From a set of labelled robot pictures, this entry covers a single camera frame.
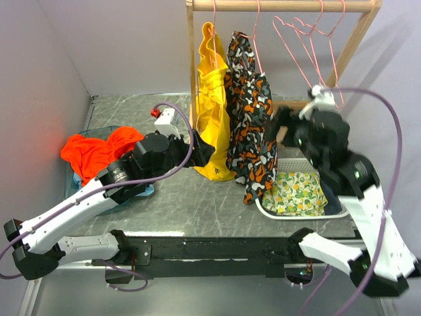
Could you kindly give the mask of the orange camouflage shorts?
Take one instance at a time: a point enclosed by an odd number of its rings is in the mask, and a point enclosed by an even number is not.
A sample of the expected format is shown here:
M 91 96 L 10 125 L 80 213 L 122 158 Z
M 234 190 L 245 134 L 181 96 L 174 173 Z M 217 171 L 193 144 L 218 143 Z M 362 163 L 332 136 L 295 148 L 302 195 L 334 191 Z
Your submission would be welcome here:
M 274 116 L 272 94 L 266 74 L 256 67 L 249 38 L 232 34 L 226 54 L 224 76 L 230 140 L 226 166 L 245 188 L 244 204 L 253 203 L 272 188 L 278 168 L 277 142 L 264 138 L 265 126 Z

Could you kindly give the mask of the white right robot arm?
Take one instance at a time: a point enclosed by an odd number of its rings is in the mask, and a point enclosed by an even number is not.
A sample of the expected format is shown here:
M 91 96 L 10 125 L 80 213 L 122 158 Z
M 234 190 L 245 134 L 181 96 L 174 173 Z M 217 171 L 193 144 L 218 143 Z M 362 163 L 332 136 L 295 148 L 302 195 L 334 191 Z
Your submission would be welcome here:
M 397 230 L 373 164 L 348 148 L 348 123 L 333 111 L 314 110 L 301 119 L 281 107 L 267 122 L 265 139 L 275 140 L 284 126 L 284 144 L 298 147 L 318 171 L 348 210 L 365 245 L 349 247 L 302 228 L 288 239 L 289 257 L 298 263 L 316 259 L 344 272 L 366 296 L 399 297 L 409 287 L 408 278 L 420 276 L 420 262 Z

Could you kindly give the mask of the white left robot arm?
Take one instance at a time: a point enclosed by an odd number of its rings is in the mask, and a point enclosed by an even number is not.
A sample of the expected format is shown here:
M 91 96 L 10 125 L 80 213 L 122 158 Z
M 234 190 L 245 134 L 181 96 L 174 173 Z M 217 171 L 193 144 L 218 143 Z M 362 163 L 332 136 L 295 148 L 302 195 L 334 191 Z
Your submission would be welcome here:
M 35 280 L 61 265 L 83 260 L 104 260 L 117 265 L 131 260 L 134 249 L 122 230 L 85 237 L 69 237 L 68 233 L 182 167 L 204 167 L 215 148 L 196 131 L 191 137 L 187 144 L 181 136 L 148 134 L 54 208 L 28 221 L 12 219 L 5 223 L 5 234 L 20 276 Z

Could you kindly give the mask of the yellow shorts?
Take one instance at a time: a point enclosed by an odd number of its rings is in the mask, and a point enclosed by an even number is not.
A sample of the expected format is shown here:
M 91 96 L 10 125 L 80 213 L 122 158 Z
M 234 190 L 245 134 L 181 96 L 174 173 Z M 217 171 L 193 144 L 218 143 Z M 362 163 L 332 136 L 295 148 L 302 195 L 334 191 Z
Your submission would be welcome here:
M 205 167 L 197 167 L 195 170 L 202 176 L 212 181 L 229 181 L 234 178 L 234 173 L 226 166 L 228 146 L 230 141 L 230 118 L 227 113 L 226 91 L 224 77 L 228 66 L 224 55 L 222 42 L 219 39 L 218 52 L 224 58 L 224 64 L 219 70 L 221 82 L 214 91 L 216 103 L 210 112 L 210 117 L 205 129 L 201 132 L 197 127 L 202 139 L 215 147 L 215 152 Z

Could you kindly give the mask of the bright orange shorts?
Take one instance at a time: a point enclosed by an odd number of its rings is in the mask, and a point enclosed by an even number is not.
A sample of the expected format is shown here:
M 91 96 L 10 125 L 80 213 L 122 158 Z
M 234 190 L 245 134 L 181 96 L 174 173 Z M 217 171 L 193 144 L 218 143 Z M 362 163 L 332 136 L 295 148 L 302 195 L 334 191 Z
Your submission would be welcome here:
M 61 158 L 70 163 L 74 173 L 80 177 L 82 186 L 85 186 L 143 139 L 144 135 L 130 126 L 117 128 L 106 140 L 75 134 L 68 138 L 61 149 Z

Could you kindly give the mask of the pink hanger holding yellow shorts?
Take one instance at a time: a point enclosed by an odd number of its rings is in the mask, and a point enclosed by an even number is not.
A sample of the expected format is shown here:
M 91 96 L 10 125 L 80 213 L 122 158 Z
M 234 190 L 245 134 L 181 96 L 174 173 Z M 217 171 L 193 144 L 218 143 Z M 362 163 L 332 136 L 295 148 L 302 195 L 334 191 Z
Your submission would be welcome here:
M 199 46 L 199 65 L 197 67 L 196 115 L 197 127 L 202 132 L 209 120 L 211 110 L 216 103 L 214 91 L 221 82 L 219 70 L 224 58 L 218 52 L 218 34 L 216 33 L 216 1 L 212 1 L 213 21 L 202 27 L 202 42 Z

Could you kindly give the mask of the white plastic basket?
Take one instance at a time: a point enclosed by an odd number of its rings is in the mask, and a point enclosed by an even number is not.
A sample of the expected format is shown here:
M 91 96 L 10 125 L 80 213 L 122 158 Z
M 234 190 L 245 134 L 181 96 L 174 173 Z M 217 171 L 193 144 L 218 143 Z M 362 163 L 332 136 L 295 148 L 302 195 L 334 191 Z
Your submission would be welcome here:
M 317 172 L 305 158 L 280 158 L 278 159 L 278 172 Z M 262 197 L 255 201 L 257 209 L 267 218 L 275 221 L 306 221 L 306 220 L 322 220 L 322 219 L 340 219 L 346 217 L 349 212 L 342 204 L 343 211 L 337 215 L 324 215 L 321 217 L 286 217 L 270 215 L 260 205 Z

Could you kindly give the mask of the light blue cloth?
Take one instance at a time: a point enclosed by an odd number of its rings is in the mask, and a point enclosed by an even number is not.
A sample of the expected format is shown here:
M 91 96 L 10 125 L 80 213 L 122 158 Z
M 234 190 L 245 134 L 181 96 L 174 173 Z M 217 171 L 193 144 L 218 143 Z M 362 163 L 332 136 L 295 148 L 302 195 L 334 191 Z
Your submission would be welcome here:
M 71 185 L 70 185 L 76 192 L 82 189 L 82 178 L 76 174 L 75 172 L 72 173 L 71 177 Z M 155 192 L 154 186 L 149 184 L 145 187 L 144 191 L 137 194 L 137 197 L 147 197 L 152 195 Z

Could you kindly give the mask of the lemon print cloth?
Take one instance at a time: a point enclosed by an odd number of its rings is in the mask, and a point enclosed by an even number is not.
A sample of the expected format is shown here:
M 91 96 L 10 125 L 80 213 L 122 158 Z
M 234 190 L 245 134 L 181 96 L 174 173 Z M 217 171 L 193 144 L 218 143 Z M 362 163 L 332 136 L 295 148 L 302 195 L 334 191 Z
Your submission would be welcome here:
M 265 211 L 278 217 L 321 217 L 327 204 L 317 172 L 278 172 L 260 201 Z

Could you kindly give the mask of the dark navy cloth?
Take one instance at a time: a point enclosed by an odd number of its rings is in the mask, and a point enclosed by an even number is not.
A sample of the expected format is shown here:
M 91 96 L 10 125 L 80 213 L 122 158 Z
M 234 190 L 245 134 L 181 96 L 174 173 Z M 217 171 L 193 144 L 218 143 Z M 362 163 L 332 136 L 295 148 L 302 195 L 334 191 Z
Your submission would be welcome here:
M 324 182 L 320 183 L 320 187 L 327 199 L 327 204 L 324 206 L 325 215 L 337 215 L 343 211 L 342 204 L 338 197 L 334 194 L 332 189 Z

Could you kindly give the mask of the wooden clothes rack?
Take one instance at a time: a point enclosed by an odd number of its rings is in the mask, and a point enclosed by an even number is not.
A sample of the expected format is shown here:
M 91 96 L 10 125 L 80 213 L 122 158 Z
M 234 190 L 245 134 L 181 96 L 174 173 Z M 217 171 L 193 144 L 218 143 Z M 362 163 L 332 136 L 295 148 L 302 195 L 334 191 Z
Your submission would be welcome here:
M 360 18 L 350 35 L 343 51 L 336 57 L 339 78 L 346 69 L 349 61 L 361 43 L 365 33 L 372 24 L 378 11 L 382 6 L 381 1 L 345 1 L 346 13 L 360 13 Z M 342 13 L 342 6 L 339 1 L 324 1 L 325 13 Z M 318 11 L 318 4 L 313 1 L 260 1 L 261 12 L 314 12 Z M 189 48 L 191 58 L 191 106 L 190 122 L 194 129 L 197 129 L 196 97 L 197 97 L 197 67 L 199 65 L 199 47 L 195 46 L 194 36 L 194 12 L 211 11 L 212 1 L 186 1 L 187 28 L 189 32 Z M 256 12 L 256 1 L 216 1 L 216 11 L 223 12 Z M 326 80 L 327 84 L 334 82 L 334 74 L 331 72 Z

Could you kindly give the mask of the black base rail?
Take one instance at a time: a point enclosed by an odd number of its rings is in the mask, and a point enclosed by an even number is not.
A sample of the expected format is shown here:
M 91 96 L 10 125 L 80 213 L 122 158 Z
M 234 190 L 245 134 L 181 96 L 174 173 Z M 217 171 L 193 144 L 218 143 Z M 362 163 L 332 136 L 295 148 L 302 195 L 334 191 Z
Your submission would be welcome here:
M 134 269 L 139 277 L 284 277 L 285 268 L 311 267 L 285 237 L 134 237 L 129 250 L 111 259 Z

